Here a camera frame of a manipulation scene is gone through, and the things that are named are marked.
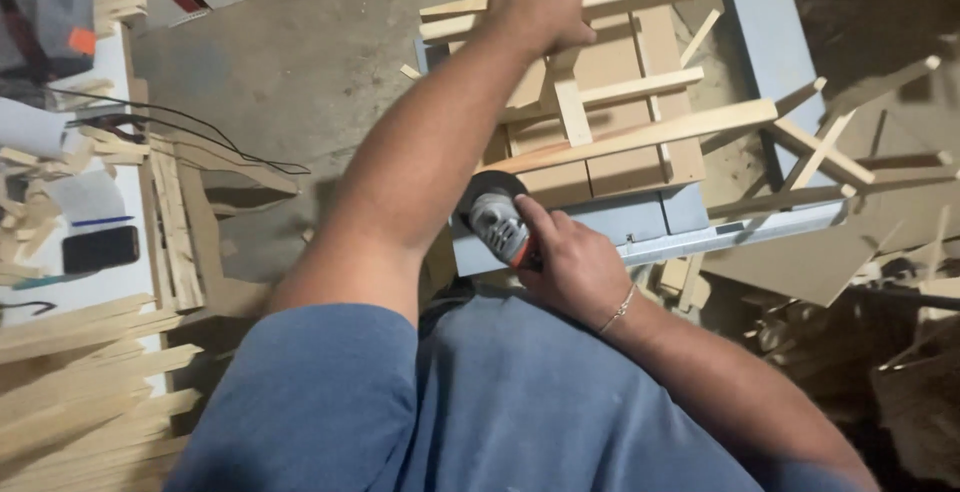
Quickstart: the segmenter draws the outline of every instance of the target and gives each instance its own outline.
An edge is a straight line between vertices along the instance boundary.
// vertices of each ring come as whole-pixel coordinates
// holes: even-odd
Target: bracelet
[[[613,317],[609,318],[609,320],[604,324],[604,326],[600,327],[600,330],[598,331],[599,334],[603,334],[605,330],[610,328],[610,325],[613,324],[614,320],[616,320],[618,317],[627,313],[627,305],[630,304],[630,299],[634,297],[634,291],[636,290],[637,290],[637,285],[630,284],[630,293],[627,294],[627,298],[623,300],[622,304],[620,304],[620,307],[616,310],[616,313],[613,314]]]

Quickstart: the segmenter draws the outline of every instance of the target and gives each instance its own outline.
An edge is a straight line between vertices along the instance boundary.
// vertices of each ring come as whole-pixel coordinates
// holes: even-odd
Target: metal ruler
[[[642,265],[694,253],[712,252],[765,240],[826,229],[843,224],[847,202],[828,203],[803,210],[777,212],[678,235],[666,235],[616,247],[623,262]]]

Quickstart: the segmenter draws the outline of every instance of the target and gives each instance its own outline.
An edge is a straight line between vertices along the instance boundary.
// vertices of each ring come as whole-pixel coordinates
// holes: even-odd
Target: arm
[[[617,250],[607,238],[530,198],[517,206],[543,252],[542,275],[520,281],[548,304],[593,330],[630,291]],[[742,460],[810,462],[876,490],[857,452],[789,379],[738,345],[634,294],[602,337],[652,375],[676,403]]]
[[[418,81],[360,145],[323,228],[277,288],[271,311],[363,302],[417,325],[421,263],[527,68],[590,43],[582,0],[490,0],[484,25]]]

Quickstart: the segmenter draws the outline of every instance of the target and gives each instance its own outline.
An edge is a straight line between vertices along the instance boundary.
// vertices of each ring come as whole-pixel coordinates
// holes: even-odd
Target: smartphone
[[[137,227],[104,229],[63,240],[63,273],[81,275],[128,265],[140,257]]]

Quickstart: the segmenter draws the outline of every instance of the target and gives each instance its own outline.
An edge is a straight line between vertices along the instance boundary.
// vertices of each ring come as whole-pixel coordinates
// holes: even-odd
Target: orange label
[[[74,27],[66,43],[70,49],[84,55],[93,55],[97,48],[97,35],[86,29]]]

